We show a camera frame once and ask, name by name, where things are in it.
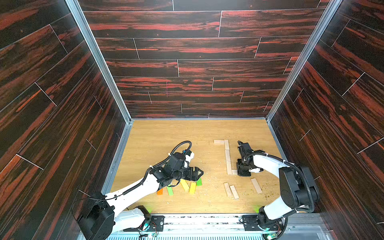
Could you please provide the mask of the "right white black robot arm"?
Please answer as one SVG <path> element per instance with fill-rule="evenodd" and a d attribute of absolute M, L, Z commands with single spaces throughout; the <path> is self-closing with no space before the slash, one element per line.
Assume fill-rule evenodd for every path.
<path fill-rule="evenodd" d="M 280 196 L 259 209 L 257 228 L 262 231 L 286 229 L 287 219 L 297 212 L 313 213 L 320 198 L 318 187 L 308 167 L 300 167 L 265 151 L 251 149 L 248 143 L 238 141 L 241 158 L 237 160 L 240 177 L 267 171 L 280 181 Z"/>

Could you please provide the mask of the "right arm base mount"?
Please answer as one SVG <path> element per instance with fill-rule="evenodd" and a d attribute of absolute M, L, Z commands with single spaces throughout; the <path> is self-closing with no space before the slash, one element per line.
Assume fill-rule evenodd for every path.
<path fill-rule="evenodd" d="M 270 220 L 266 215 L 243 215 L 241 223 L 245 231 L 278 232 L 285 228 L 282 219 Z"/>

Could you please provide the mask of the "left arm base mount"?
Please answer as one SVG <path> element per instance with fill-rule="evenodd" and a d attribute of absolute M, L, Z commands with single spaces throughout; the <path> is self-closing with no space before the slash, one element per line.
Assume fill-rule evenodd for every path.
<path fill-rule="evenodd" d="M 142 232 L 162 232 L 164 229 L 165 216 L 151 215 L 144 206 L 137 206 L 135 209 L 144 214 L 144 220 L 139 220 L 140 224 L 135 230 Z"/>

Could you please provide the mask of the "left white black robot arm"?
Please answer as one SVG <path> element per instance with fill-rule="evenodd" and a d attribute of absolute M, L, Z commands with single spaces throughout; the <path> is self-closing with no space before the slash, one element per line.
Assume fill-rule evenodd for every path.
<path fill-rule="evenodd" d="M 150 166 L 143 178 L 118 191 L 103 195 L 100 192 L 90 198 L 84 198 L 85 205 L 77 217 L 77 223 L 87 240 L 105 240 L 110 234 L 132 229 L 143 232 L 150 227 L 151 214 L 144 206 L 137 206 L 123 211 L 138 200 L 156 193 L 165 187 L 174 187 L 182 180 L 197 182 L 204 172 L 198 167 L 191 167 L 194 158 L 192 142 L 184 141 L 189 146 L 182 152 L 173 149 L 165 160 Z"/>

